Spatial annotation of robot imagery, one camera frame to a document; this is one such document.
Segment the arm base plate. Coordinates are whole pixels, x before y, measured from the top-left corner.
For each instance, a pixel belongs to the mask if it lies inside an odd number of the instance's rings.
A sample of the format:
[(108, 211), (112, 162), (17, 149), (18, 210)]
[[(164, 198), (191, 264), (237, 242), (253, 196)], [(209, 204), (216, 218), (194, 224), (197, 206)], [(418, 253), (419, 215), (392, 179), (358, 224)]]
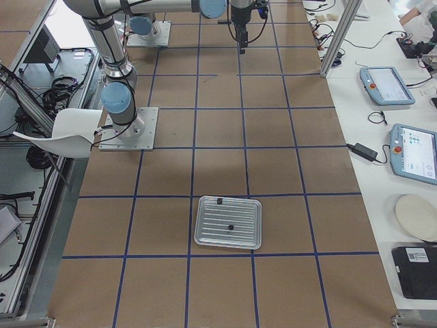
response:
[(167, 48), (171, 29), (170, 21), (152, 22), (146, 17), (132, 17), (127, 46), (136, 48)]
[(128, 151), (154, 149), (156, 127), (158, 121), (158, 107), (137, 107), (137, 118), (127, 131), (124, 127), (114, 125), (103, 130), (102, 140), (98, 147), (102, 151)]

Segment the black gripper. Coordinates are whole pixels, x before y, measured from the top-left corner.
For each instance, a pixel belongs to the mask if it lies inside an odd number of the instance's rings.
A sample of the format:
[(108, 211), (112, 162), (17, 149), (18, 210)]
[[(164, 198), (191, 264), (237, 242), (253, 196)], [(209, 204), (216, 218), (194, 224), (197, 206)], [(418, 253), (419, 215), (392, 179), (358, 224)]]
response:
[(249, 35), (246, 24), (251, 20), (252, 6), (245, 8), (231, 7), (231, 21), (234, 24), (236, 40), (240, 44), (240, 54), (245, 54)]

